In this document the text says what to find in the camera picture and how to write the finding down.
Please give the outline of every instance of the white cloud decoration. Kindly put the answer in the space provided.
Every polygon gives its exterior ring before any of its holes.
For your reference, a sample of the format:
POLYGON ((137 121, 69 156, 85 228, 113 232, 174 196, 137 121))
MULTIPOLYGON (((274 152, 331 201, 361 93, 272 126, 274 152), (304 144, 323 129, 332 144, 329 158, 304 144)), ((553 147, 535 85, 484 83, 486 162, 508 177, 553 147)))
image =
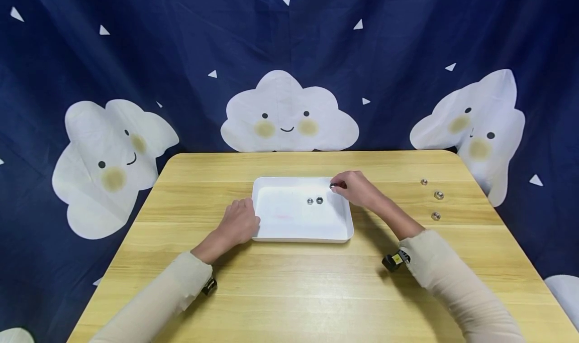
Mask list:
POLYGON ((179 137, 163 118, 124 99, 105 108, 74 103, 64 123, 70 144, 54 168, 54 192, 68 204, 73 232, 90 240, 110 236, 126 224, 138 191, 157 180, 156 157, 179 137))
POLYGON ((573 275, 553 275, 545 279, 545 284, 579 331, 579 278, 573 275))
POLYGON ((338 109, 332 92, 302 88, 289 73, 272 70, 233 96, 221 136, 239 152, 331 151, 357 141, 358 124, 338 109))
POLYGON ((0 343, 34 343, 34 339, 26 329, 10 328, 0 331, 0 343))
POLYGON ((496 70, 438 102, 433 113, 412 128, 412 146, 419 150, 456 146, 491 205, 499 206, 507 195, 508 164, 525 127, 516 100, 513 73, 496 70))

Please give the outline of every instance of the hand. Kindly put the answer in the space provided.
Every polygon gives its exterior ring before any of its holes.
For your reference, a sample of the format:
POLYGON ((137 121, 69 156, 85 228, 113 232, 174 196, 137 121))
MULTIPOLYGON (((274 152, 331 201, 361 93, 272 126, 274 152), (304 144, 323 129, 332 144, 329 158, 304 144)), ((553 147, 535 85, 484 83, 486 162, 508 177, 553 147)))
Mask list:
POLYGON ((374 211, 386 196, 380 192, 360 171, 346 171, 336 175, 332 181, 337 186, 332 191, 340 194, 357 206, 374 211))
POLYGON ((257 232, 260 218, 255 216, 251 198, 235 200, 225 209, 219 226, 191 254, 206 264, 238 244, 247 243, 257 232))

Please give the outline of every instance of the wood grain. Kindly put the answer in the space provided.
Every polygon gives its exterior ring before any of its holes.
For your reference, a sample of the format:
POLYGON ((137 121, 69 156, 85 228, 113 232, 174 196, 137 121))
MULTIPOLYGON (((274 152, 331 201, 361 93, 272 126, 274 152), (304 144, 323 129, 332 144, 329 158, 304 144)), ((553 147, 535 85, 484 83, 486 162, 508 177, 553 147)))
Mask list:
MULTIPOLYGON (((178 253, 199 243, 260 176, 359 169, 417 221, 436 229, 499 296, 528 342, 578 334, 455 154, 445 151, 179 154, 165 166, 69 342, 84 343, 178 253), (428 184, 420 184, 428 179, 428 184), (434 191, 445 198, 437 200, 434 191), (442 218, 433 221, 438 211, 442 218)), ((395 237, 353 207, 346 244, 249 243, 214 266, 199 297, 158 342, 462 342, 434 298, 380 261, 395 237)))

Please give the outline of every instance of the sleeve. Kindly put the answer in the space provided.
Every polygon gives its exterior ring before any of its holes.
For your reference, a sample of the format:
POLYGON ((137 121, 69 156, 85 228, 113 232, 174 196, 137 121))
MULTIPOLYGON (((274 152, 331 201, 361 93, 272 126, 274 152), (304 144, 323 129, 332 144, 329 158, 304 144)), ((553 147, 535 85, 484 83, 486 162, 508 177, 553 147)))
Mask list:
POLYGON ((468 343, 525 342, 499 298, 434 230, 400 241, 408 270, 454 318, 468 343))
POLYGON ((211 278, 213 268, 181 253, 117 313, 90 343, 151 342, 169 319, 187 309, 211 278))

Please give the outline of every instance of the cloud mouth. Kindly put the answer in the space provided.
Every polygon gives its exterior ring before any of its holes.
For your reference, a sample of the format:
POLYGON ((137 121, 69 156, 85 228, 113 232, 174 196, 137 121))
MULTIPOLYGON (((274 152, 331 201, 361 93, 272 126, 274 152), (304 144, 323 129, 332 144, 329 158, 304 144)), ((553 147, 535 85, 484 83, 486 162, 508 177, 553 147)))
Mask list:
POLYGON ((132 165, 132 164, 134 164, 134 163, 137 161, 137 153, 136 153, 136 152, 133 152, 133 154, 135 155, 135 159, 134 159, 133 161, 129 162, 129 163, 127 164, 127 166, 132 165))

